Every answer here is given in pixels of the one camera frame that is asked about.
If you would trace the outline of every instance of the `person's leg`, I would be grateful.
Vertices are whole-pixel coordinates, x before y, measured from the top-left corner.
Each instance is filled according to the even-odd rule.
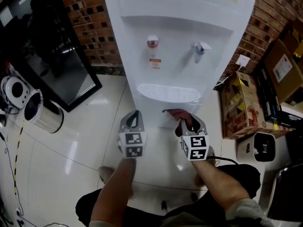
[[[238,180],[246,189],[251,198],[256,196],[260,188],[260,173],[250,165],[226,165],[218,169]],[[182,212],[190,213],[206,223],[225,221],[225,213],[219,204],[213,199],[210,192],[207,192],[196,203],[182,206],[168,213],[164,218],[178,215]]]
[[[76,205],[76,214],[79,217],[79,221],[81,221],[87,227],[89,226],[91,213],[100,194],[100,191],[101,189],[81,197]],[[123,218],[123,226],[157,227],[161,225],[162,219],[163,216],[147,213],[131,207],[126,207]]]

